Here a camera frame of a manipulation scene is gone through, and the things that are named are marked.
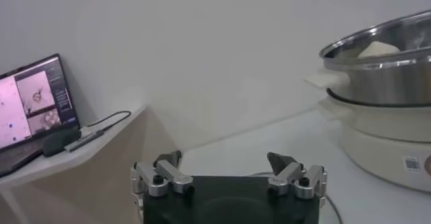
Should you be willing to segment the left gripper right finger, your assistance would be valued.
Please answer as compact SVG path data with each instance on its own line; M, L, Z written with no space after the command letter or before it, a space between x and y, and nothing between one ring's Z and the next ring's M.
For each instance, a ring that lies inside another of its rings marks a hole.
M267 159L273 170L268 178L268 193L271 196L285 196L290 190L299 199L326 199L327 171L321 165L308 169L293 157L269 152Z

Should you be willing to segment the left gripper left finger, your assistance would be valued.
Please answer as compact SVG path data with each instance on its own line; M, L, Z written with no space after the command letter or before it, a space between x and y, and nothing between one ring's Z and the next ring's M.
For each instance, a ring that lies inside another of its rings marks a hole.
M169 186L173 193L188 197L195 191L193 177L183 174L179 169L182 158L180 150L159 155L153 163L135 162L131 166L131 191L136 197L148 193L159 198L168 194Z

